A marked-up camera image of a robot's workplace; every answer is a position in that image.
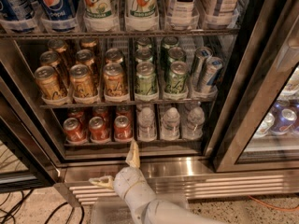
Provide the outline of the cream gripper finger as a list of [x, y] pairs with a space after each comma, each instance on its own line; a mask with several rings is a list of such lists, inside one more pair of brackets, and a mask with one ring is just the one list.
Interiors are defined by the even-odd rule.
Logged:
[[113, 190], [114, 178], [111, 175], [90, 178], [89, 182], [97, 187]]
[[139, 168], [140, 167], [140, 157], [139, 157], [139, 147], [136, 140], [132, 140], [129, 152], [126, 157], [126, 163], [130, 167]]

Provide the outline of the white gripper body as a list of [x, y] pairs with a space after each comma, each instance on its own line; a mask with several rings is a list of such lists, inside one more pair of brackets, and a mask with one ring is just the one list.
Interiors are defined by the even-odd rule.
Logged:
[[134, 167], [125, 167], [115, 176], [115, 192], [126, 202], [133, 216], [141, 216], [156, 194], [142, 172]]

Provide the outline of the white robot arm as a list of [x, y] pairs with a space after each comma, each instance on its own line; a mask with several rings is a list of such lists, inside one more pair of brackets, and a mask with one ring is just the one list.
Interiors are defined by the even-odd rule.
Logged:
[[114, 190], [129, 207], [135, 224], [224, 224], [159, 199], [140, 170], [139, 147], [135, 139], [131, 141], [126, 163], [127, 166], [115, 176], [90, 178], [89, 182]]

